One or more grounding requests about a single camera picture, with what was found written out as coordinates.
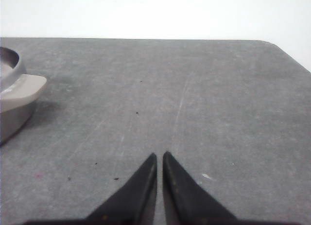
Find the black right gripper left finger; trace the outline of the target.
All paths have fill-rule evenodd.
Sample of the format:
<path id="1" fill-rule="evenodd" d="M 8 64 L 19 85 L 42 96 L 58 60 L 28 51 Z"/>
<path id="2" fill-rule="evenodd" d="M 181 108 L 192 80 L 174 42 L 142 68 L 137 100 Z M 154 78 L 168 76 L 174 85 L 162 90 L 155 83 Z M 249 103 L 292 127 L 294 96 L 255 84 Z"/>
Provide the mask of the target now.
<path id="1" fill-rule="evenodd" d="M 156 176 L 157 157 L 152 153 L 128 181 L 86 219 L 99 225 L 138 224 L 150 198 Z"/>

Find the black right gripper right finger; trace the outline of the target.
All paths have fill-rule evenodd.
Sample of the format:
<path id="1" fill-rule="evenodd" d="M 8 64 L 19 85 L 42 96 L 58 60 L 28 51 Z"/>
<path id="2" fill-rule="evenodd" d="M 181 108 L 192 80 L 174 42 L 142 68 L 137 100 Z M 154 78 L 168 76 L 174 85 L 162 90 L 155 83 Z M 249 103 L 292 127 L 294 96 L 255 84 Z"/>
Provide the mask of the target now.
<path id="1" fill-rule="evenodd" d="M 164 182 L 183 225 L 234 224 L 237 217 L 205 191 L 171 152 L 163 155 Z"/>

